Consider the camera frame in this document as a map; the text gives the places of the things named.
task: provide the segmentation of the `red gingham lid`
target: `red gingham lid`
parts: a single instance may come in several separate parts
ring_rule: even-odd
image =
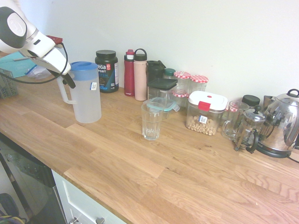
[[[187,78],[190,78],[190,76],[191,76],[191,74],[186,71],[176,71],[175,73],[173,73],[173,75],[174,75],[174,77],[181,78],[181,79],[187,79]]]
[[[173,94],[173,96],[180,97],[180,98],[188,96],[188,93],[183,90],[173,91],[172,94]]]
[[[229,103],[226,105],[226,108],[225,108],[225,110],[226,110],[226,111],[228,111],[228,110],[229,110]],[[230,111],[231,111],[231,112],[237,112],[237,111],[238,111],[238,109],[237,109],[237,108],[232,108],[232,109],[230,109]]]
[[[209,81],[207,77],[200,75],[191,76],[190,79],[196,83],[207,83]]]

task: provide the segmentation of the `drinking glass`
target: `drinking glass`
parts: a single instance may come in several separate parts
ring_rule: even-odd
[[[142,134],[147,140],[156,140],[160,134],[164,107],[160,103],[147,102],[142,104]]]

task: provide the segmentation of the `kettle base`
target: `kettle base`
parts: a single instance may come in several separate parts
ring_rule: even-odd
[[[278,153],[274,153],[274,152],[270,152],[268,150],[265,150],[265,149],[263,149],[259,146],[257,146],[256,149],[257,149],[257,151],[259,151],[259,152],[261,152],[265,155],[268,155],[270,157],[274,157],[274,158],[286,158],[289,155],[291,155],[291,153],[292,153],[291,151],[284,151],[284,152],[278,154]]]

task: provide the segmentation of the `protein powder tub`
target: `protein powder tub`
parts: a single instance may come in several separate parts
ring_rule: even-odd
[[[98,50],[95,62],[98,65],[100,92],[118,91],[118,59],[114,50]]]

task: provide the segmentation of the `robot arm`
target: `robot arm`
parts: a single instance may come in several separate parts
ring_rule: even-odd
[[[75,83],[68,74],[71,66],[55,46],[56,43],[29,22],[12,0],[0,1],[0,51],[8,54],[20,51],[53,75],[61,74],[74,88]]]

